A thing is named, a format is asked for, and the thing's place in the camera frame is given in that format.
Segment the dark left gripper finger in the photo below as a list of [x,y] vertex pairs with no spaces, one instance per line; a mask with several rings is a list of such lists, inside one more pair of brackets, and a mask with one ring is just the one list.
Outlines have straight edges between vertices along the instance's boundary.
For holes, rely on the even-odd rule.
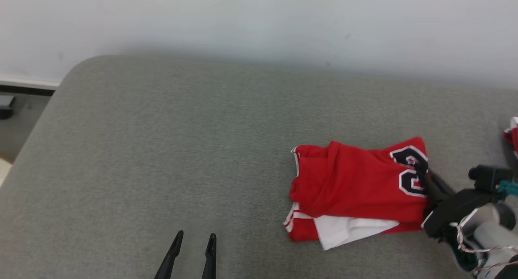
[[211,233],[205,251],[205,266],[202,279],[216,279],[217,276],[217,236]]
[[168,249],[154,279],[171,279],[174,261],[180,253],[181,245],[183,243],[184,231],[180,230],[176,234],[170,248]]

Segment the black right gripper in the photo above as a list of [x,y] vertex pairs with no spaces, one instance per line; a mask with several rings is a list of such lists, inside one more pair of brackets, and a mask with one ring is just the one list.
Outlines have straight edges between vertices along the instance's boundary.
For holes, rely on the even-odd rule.
[[430,238],[442,237],[450,223],[460,222],[474,209],[500,199],[500,194],[477,189],[463,189],[456,193],[436,172],[429,169],[417,168],[417,174],[427,201],[422,229]]

